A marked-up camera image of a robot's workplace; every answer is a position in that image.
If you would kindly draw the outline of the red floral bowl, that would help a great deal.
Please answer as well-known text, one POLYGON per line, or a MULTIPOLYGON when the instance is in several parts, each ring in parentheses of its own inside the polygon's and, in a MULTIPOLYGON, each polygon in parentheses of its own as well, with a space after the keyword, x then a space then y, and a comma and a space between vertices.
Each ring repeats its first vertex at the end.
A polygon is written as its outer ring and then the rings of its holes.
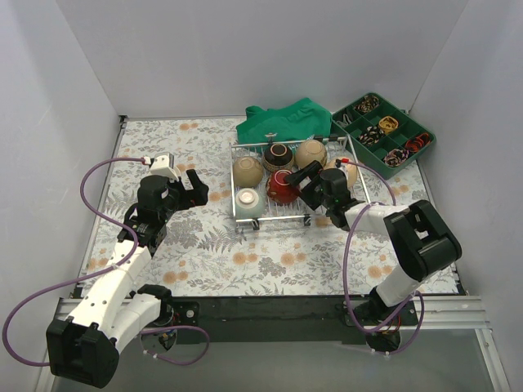
POLYGON ((293 203, 298 199, 300 189, 291 186, 285 178, 292 172, 287 169, 280 169, 273 172, 266 182, 266 194, 269 199, 278 205, 293 203))

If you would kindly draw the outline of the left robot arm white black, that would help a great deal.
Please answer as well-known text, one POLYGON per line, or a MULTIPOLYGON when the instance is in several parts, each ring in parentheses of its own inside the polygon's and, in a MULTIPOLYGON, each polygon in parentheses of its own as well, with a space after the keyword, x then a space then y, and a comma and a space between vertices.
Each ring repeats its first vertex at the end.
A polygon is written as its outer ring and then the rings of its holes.
POLYGON ((137 201, 124 216, 109 272, 96 279, 66 318, 53 320, 47 328, 53 375, 103 388, 115 374, 123 349, 145 328, 166 332, 167 345, 173 344, 170 290, 146 285, 134 292, 132 287, 165 239, 172 215, 208 202, 208 186, 196 171, 186 175, 190 189, 163 169, 141 180, 137 201))

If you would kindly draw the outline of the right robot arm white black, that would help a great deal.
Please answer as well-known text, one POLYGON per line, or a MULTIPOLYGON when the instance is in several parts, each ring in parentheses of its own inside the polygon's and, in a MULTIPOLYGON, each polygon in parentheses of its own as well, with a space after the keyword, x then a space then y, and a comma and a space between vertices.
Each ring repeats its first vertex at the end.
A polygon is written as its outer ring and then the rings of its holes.
POLYGON ((390 239, 397 266, 373 288, 365 303, 347 309, 352 319, 363 317, 385 325, 397 318, 425 281, 457 261, 463 251, 427 200, 406 206, 366 203, 353 198, 347 186, 347 169, 356 165, 348 158, 336 159, 332 168, 313 161, 284 176, 284 183, 292 187, 304 183, 300 199, 311 209, 323 207, 325 215, 339 229, 349 234, 364 231, 390 239))

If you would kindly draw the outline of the beige bowl back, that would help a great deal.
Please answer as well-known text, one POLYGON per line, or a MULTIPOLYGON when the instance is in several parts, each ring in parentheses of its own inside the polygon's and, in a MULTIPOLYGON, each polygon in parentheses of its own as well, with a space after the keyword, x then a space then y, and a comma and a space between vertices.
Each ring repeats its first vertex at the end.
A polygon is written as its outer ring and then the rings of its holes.
POLYGON ((313 161, 318 161, 322 167, 327 163, 327 150, 324 144, 318 140, 305 140, 296 149, 295 161, 300 169, 303 169, 313 161))

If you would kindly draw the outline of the beige bowl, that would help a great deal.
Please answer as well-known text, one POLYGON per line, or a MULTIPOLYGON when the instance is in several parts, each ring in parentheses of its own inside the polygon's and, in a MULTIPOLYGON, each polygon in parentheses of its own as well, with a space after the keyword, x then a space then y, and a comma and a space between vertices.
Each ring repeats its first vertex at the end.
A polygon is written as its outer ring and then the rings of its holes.
POLYGON ((357 166, 350 164, 350 165, 346 165, 345 167, 342 167, 342 168, 334 168, 333 167, 333 161, 335 159, 336 158, 330 160, 324 166, 324 169, 339 169, 339 170, 341 170, 345 174, 347 188, 351 189, 353 187, 353 185, 356 183, 356 181, 358 180, 358 169, 357 169, 357 166))
POLYGON ((238 187, 256 188, 263 176, 263 166, 253 157, 237 158, 233 164, 233 179, 238 187))
POLYGON ((313 161, 318 161, 322 167, 327 163, 327 150, 324 144, 318 140, 305 140, 296 149, 295 161, 300 169, 303 169, 313 161))

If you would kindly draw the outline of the beige bowl right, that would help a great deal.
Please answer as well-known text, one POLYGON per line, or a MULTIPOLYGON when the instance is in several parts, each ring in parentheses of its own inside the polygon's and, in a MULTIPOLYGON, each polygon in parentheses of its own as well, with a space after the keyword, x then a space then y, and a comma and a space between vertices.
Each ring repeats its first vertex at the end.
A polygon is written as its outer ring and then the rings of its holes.
POLYGON ((357 169, 357 166, 350 164, 350 165, 346 165, 345 167, 342 167, 342 168, 334 168, 333 167, 333 161, 335 159, 336 158, 330 160, 324 166, 324 169, 339 169, 339 170, 341 170, 345 174, 347 188, 351 189, 353 187, 353 185, 356 183, 356 181, 358 180, 358 169, 357 169))

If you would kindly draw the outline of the dark brown patterned bowl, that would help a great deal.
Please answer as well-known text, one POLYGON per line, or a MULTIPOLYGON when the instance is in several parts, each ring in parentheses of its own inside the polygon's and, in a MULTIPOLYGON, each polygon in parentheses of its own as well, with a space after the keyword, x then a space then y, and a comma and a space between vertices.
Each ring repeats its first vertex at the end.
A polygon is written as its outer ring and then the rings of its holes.
POLYGON ((290 170, 293 164, 293 151, 287 145, 273 143, 264 150, 262 165, 269 172, 290 170))

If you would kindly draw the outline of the green cloth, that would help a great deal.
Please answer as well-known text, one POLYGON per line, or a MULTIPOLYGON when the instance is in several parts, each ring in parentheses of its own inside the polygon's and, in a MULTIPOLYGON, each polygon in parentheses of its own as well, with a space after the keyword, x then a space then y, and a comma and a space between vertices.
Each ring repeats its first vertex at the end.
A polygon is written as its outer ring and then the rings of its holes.
POLYGON ((275 134, 275 141, 330 136, 332 114, 309 98, 281 109, 249 106, 245 113, 246 120, 236 127, 240 144, 266 143, 269 134, 275 134))

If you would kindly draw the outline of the mint green dotted bowl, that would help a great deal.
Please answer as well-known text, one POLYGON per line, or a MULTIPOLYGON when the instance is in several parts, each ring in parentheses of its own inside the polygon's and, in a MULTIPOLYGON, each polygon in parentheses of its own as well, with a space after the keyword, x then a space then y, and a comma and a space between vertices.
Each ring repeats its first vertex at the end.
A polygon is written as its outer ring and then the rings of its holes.
POLYGON ((242 188, 235 195, 235 218, 260 218, 265 212, 266 202, 253 188, 242 188))

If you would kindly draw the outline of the beige bowl left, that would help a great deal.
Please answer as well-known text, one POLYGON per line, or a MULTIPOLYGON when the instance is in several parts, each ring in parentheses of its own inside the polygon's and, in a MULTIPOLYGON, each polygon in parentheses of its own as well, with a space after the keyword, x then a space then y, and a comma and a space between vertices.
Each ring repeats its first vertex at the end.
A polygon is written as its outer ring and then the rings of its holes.
POLYGON ((233 164, 233 179, 238 187, 256 188, 263 176, 263 166, 253 157, 237 158, 233 164))

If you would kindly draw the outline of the floral patterned table mat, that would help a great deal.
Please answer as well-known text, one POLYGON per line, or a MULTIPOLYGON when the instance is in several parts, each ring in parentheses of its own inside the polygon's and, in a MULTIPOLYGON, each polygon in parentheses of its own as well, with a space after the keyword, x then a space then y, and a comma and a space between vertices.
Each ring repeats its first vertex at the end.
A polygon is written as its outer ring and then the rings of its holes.
POLYGON ((85 273, 105 267, 117 222, 134 203, 146 169, 136 158, 170 152, 182 170, 195 169, 209 188, 208 204, 177 213, 138 285, 169 287, 178 296, 365 294, 396 267, 391 243, 358 232, 352 238, 324 216, 310 226, 264 224, 237 229, 232 217, 230 146, 237 120, 132 121, 118 147, 102 221, 87 255, 85 273))

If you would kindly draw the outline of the green divided organizer tray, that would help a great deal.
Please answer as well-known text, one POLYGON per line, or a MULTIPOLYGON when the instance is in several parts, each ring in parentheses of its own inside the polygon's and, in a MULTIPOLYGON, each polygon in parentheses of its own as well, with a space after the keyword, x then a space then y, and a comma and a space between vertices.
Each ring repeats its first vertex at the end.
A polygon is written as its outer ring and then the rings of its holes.
POLYGON ((436 136, 376 92, 369 92, 332 115, 359 161, 390 179, 420 158, 436 136))

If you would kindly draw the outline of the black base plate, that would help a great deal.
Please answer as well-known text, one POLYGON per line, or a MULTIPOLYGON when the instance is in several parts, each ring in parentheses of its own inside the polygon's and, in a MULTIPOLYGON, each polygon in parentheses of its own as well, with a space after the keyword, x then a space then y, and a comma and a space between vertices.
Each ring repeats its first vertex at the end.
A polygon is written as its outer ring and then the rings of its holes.
POLYGON ((212 343, 333 341, 363 345, 342 296, 173 297, 176 325, 201 327, 212 343))

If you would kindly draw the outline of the aluminium front rail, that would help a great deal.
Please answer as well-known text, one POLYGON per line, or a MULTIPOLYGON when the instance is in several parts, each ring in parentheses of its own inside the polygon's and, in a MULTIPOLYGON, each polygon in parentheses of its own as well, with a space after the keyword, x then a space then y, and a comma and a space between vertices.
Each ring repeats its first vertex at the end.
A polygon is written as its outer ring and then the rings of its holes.
POLYGON ((480 296, 424 296, 422 329, 491 329, 480 296))

